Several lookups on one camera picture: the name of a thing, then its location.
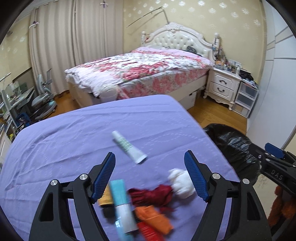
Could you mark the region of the white bookshelf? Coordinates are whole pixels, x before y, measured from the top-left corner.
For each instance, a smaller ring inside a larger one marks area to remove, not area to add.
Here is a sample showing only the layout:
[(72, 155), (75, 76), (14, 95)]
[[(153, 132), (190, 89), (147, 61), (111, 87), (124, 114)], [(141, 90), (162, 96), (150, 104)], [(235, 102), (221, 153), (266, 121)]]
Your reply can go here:
[(5, 102), (1, 100), (1, 166), (4, 164), (8, 150), (16, 137), (16, 126)]

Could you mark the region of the grey desk chair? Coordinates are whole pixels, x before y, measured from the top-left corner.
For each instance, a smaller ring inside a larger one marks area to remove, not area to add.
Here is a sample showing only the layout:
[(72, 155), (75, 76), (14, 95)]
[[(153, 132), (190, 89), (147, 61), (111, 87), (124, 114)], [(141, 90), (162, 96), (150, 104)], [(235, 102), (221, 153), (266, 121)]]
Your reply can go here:
[(32, 101), (32, 108), (34, 109), (33, 120), (41, 121), (54, 113), (57, 108), (57, 103), (54, 100), (54, 95), (51, 90), (51, 68), (46, 72), (46, 80), (43, 80), (41, 74), (37, 77), (38, 96)]

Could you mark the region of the white nightstand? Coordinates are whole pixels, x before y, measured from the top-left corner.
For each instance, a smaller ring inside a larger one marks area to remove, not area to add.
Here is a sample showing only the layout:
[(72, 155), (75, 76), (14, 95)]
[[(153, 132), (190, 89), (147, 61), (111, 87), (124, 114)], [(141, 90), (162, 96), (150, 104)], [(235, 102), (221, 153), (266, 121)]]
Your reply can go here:
[(203, 98), (210, 97), (232, 110), (241, 81), (239, 75), (213, 67), (209, 70)]

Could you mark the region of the yellow cylindrical can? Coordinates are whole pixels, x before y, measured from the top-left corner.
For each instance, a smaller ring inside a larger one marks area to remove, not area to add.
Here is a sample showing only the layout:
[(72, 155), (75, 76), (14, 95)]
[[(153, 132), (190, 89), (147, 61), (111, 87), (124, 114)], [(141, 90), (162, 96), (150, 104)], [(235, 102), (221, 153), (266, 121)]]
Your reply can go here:
[(98, 199), (98, 204), (105, 218), (115, 216), (114, 202), (109, 185), (106, 186), (102, 197)]

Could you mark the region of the red bottle black cap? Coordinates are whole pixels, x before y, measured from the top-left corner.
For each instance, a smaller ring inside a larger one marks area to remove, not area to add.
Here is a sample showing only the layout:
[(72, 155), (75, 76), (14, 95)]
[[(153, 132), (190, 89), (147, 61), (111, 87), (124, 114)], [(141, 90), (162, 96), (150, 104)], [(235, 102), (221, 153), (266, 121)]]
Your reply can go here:
[(165, 241), (162, 234), (149, 226), (144, 221), (137, 223), (138, 229), (146, 241)]

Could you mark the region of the plastic drawer unit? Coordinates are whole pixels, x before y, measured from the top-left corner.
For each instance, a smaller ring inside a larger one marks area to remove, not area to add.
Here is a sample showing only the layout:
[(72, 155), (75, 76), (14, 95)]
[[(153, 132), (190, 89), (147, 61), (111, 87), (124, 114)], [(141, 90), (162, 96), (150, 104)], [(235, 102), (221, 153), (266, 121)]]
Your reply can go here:
[(245, 118), (249, 118), (256, 102), (258, 92), (259, 90), (255, 84), (242, 80), (232, 110)]

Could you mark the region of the black trash bag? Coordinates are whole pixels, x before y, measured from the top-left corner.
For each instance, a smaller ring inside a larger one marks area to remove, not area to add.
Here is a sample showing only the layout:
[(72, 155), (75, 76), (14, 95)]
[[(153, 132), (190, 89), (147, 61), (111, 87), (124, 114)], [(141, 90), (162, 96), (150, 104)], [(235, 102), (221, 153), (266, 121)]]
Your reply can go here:
[(239, 179), (248, 179), (254, 185), (260, 175), (260, 162), (249, 152), (251, 140), (235, 128), (220, 123), (211, 123), (204, 131), (233, 167)]

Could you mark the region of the white green tube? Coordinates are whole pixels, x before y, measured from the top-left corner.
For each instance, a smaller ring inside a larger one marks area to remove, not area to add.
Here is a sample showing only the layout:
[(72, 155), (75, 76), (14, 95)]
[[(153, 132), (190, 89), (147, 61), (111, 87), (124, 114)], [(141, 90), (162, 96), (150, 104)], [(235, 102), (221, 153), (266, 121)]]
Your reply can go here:
[(112, 137), (121, 149), (136, 163), (140, 164), (147, 159), (147, 154), (132, 145), (118, 131), (112, 132)]

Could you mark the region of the grey study desk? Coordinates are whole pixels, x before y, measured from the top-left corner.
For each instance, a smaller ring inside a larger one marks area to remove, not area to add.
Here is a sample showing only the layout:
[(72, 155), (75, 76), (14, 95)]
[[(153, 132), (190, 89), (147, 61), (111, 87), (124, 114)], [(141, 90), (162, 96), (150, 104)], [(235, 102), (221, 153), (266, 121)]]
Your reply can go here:
[(11, 75), (11, 72), (1, 78), (1, 121), (3, 125), (9, 128), (13, 125), (16, 129), (20, 128), (17, 121), (17, 110), (25, 106), (32, 98), (35, 88), (31, 87), (21, 92), (19, 84), (11, 83), (5, 85), (5, 80)]

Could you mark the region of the teal white box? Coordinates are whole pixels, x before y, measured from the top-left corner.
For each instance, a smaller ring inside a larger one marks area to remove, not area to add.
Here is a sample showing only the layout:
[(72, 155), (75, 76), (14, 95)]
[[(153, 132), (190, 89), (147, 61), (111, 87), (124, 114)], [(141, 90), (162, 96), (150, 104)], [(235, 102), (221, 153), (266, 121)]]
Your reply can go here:
[(138, 230), (130, 207), (125, 182), (123, 179), (109, 182), (111, 196), (115, 207), (115, 226), (120, 240), (134, 240), (133, 232)]

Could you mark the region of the white bed with headboard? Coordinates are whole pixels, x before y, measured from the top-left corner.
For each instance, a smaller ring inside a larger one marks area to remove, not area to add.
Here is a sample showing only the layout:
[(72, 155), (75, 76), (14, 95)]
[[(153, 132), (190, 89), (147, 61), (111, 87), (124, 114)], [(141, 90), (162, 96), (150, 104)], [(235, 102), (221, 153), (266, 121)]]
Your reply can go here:
[[(214, 64), (214, 50), (220, 46), (220, 36), (219, 34), (215, 34), (214, 42), (209, 43), (204, 39), (201, 33), (177, 23), (169, 23), (151, 34), (142, 32), (141, 42), (140, 47), (158, 50), (183, 50), (205, 57)], [(208, 72), (199, 79), (166, 95), (181, 102), (185, 108), (190, 108), (195, 102), (197, 93), (205, 87)], [(102, 103), (99, 97), (95, 97), (88, 91), (80, 89), (72, 82), (68, 82), (68, 85), (72, 97), (82, 108)]]

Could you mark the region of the white crumpled tissue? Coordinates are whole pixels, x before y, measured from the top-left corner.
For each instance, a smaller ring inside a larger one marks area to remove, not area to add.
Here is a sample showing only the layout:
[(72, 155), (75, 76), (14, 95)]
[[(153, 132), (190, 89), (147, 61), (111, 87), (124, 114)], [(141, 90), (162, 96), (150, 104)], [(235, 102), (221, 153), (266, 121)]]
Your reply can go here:
[(183, 169), (170, 169), (168, 180), (175, 195), (186, 199), (194, 194), (195, 188), (188, 171)]

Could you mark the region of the beige curtain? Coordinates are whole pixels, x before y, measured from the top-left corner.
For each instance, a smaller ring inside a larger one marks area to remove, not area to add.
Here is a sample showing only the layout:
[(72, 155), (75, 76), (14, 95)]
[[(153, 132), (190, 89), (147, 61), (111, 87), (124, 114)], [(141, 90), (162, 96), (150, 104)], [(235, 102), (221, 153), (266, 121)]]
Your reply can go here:
[(123, 53), (123, 1), (47, 1), (31, 11), (34, 77), (50, 70), (52, 91), (68, 90), (65, 70)]

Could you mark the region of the pink floral quilt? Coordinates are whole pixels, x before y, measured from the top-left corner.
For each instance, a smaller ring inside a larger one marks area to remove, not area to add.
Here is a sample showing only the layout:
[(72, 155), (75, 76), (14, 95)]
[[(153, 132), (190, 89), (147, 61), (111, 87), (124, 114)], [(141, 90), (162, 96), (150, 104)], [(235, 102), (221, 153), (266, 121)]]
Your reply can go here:
[(207, 74), (209, 59), (177, 49), (139, 47), (65, 70), (66, 80), (95, 97), (116, 88), (120, 98), (168, 94)]

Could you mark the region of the white round bin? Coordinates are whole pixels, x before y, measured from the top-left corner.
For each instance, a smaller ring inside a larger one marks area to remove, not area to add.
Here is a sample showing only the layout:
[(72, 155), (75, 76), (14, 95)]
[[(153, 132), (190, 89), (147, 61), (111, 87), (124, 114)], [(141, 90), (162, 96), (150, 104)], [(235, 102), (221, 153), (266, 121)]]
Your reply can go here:
[(105, 88), (103, 88), (101, 94), (99, 95), (99, 98), (101, 100), (102, 103), (106, 103), (106, 102), (112, 102), (117, 100), (117, 89), (115, 86), (107, 86)]

